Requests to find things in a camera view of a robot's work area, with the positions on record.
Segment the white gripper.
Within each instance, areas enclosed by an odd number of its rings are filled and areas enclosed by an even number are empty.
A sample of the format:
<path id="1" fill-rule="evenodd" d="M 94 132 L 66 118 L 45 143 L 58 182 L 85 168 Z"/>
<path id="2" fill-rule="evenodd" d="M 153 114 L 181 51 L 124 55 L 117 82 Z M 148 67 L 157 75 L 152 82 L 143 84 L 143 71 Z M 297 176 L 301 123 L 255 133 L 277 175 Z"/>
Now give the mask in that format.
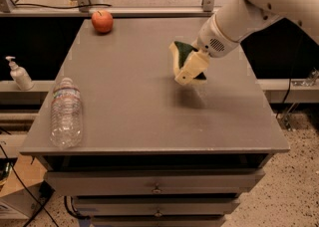
<path id="1" fill-rule="evenodd" d="M 186 58 L 180 52 L 174 54 L 174 79 L 182 86 L 204 84 L 204 72 L 209 66 L 209 56 L 222 58 L 239 43 L 231 41 L 221 32 L 217 26 L 216 15 L 213 14 L 202 25 L 191 45 L 199 51 L 191 51 Z"/>

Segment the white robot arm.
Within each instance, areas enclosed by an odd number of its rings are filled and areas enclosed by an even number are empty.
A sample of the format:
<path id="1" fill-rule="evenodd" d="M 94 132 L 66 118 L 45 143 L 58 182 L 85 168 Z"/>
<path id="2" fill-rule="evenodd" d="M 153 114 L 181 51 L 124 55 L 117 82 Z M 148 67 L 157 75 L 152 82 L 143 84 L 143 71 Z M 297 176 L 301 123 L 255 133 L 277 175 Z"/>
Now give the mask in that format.
<path id="1" fill-rule="evenodd" d="M 203 83 L 211 58 L 227 55 L 252 33 L 283 18 L 319 43 L 319 0 L 230 0 L 202 25 L 192 44 L 170 44 L 174 79 L 181 85 Z"/>

